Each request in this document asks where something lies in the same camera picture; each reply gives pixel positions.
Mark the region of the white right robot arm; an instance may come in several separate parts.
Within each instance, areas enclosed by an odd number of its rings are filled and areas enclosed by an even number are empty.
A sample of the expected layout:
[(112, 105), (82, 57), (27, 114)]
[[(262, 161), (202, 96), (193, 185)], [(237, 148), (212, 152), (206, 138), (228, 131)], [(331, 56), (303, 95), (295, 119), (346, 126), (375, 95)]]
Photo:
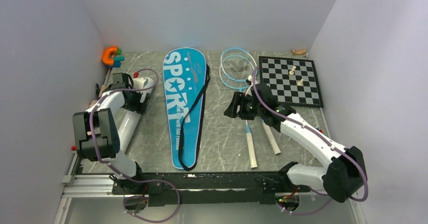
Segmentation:
[(368, 198), (362, 151), (355, 146), (347, 148), (321, 133), (290, 105), (279, 102), (265, 83), (255, 84), (250, 94), (235, 91), (224, 115), (242, 120), (261, 118), (277, 132), (297, 141), (321, 163), (320, 167), (287, 164), (281, 170), (284, 174), (278, 177), (282, 190), (291, 191), (304, 185), (323, 190), (340, 203), (347, 199), (362, 202)]

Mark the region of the white shuttlecock tube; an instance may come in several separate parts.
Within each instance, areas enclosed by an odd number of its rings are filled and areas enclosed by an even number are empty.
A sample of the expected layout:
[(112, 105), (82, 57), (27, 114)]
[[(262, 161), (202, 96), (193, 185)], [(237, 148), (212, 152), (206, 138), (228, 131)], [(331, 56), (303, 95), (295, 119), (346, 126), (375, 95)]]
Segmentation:
[[(151, 93), (154, 87), (154, 80), (152, 79), (152, 85), (150, 86), (151, 92), (149, 92), (149, 101), (151, 98)], [(122, 120), (122, 123), (118, 129), (119, 137), (120, 137), (120, 150), (126, 152), (130, 140), (134, 134), (134, 131), (137, 127), (137, 124), (141, 118), (141, 114), (125, 110), (125, 115)]]

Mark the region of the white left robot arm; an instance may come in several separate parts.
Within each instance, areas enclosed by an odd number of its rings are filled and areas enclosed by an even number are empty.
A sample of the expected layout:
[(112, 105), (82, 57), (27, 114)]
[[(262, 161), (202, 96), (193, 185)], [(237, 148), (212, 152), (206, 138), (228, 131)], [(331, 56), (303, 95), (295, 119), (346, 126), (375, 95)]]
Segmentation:
[(77, 155), (107, 165), (115, 184), (133, 194), (144, 189), (145, 179), (141, 167), (125, 151), (157, 82), (138, 73), (114, 73), (100, 99), (72, 117)]

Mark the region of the blue racket bag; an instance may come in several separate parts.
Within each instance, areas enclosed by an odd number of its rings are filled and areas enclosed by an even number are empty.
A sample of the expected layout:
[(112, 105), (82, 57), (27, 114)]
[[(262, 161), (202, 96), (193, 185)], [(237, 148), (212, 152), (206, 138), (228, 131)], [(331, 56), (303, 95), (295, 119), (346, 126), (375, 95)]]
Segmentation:
[(199, 50), (178, 48), (164, 58), (163, 80), (172, 164), (191, 171), (201, 145), (210, 67)]

